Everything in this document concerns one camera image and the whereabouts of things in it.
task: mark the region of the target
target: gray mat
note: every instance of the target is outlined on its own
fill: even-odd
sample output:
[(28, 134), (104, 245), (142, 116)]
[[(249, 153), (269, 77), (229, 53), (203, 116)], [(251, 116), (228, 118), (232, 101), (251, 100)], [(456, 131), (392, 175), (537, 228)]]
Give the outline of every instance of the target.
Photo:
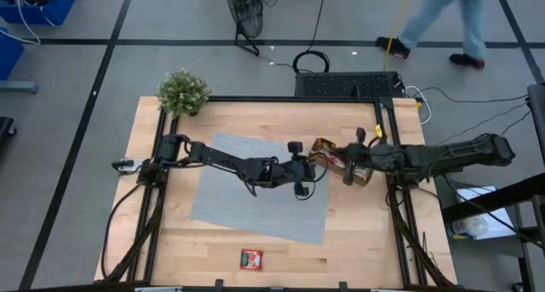
[[(237, 157), (278, 157), (290, 160), (285, 144), (236, 135), (214, 134), (212, 147)], [(323, 169), (317, 167), (316, 174)], [(219, 169), (204, 169), (193, 204), (192, 219), (212, 224), (287, 238), (303, 243), (322, 244), (328, 208), (329, 173), (316, 184), (307, 201), (295, 198), (293, 184), (276, 189), (256, 188), (250, 195), (237, 176)]]

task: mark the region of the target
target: fan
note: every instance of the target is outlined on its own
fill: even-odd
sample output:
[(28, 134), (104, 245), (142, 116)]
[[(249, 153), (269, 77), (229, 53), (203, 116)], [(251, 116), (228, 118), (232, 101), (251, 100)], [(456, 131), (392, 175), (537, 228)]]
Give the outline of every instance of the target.
[[(235, 24), (237, 24), (235, 44), (258, 56), (259, 49), (250, 39), (259, 36), (263, 30), (262, 0), (227, 0), (227, 3), (229, 4), (232, 18), (235, 20)], [(253, 49), (249, 49), (240, 44), (238, 35), (242, 35)]]

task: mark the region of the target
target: wooden tabletop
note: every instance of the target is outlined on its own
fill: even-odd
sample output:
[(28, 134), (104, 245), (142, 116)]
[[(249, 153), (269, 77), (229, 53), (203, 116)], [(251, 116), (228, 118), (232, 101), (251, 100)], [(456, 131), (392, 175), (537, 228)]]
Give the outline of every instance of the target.
[[(401, 142), (424, 143), (414, 100), (394, 100), (394, 106)], [(142, 97), (127, 157), (150, 157), (158, 116), (157, 99)], [(375, 125), (374, 107), (366, 104), (210, 102), (196, 117), (181, 118), (178, 130), (208, 145), (215, 132), (223, 132), (281, 143), (298, 140), (310, 147), (318, 137), (346, 145), (355, 141), (357, 127), (372, 132)], [(336, 288), (340, 281), (350, 288), (403, 287), (392, 216), (385, 203), (384, 174), (375, 172), (366, 187), (345, 186), (341, 176), (332, 175), (324, 244), (318, 246), (191, 220), (201, 172), (170, 171), (152, 284), (211, 286), (216, 279), (223, 279), (226, 286), (245, 287)], [(135, 175), (120, 178), (115, 202), (135, 180)], [(422, 187), (435, 192), (433, 184)], [(142, 193), (127, 199), (112, 220), (106, 252), (108, 272), (134, 241)], [(422, 191), (413, 191), (411, 196), (420, 238), (426, 232), (430, 256), (433, 253), (439, 269), (456, 282), (439, 202)], [(262, 272), (239, 270), (241, 249), (264, 251)], [(140, 278), (146, 252), (145, 245), (139, 260)], [(411, 280), (416, 283), (412, 253), (409, 249), (407, 253)]]

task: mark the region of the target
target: small red package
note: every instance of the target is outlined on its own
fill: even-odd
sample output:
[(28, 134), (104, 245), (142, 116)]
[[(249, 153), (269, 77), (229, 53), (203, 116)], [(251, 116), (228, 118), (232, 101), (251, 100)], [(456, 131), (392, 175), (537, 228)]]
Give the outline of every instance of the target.
[(263, 265), (263, 251), (243, 249), (240, 254), (240, 269), (261, 271)]

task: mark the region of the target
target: light blue pants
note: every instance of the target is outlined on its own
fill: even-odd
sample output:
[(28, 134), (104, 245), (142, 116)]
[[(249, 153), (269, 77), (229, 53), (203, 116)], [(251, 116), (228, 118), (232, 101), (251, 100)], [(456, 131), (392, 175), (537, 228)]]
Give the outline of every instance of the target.
[[(413, 49), (424, 32), (439, 17), (441, 11), (456, 0), (423, 0), (420, 14), (411, 19), (399, 37), (407, 48)], [(460, 1), (465, 37), (463, 50), (465, 54), (475, 59), (485, 57), (486, 45), (483, 39), (483, 12), (484, 0), (457, 0)]]

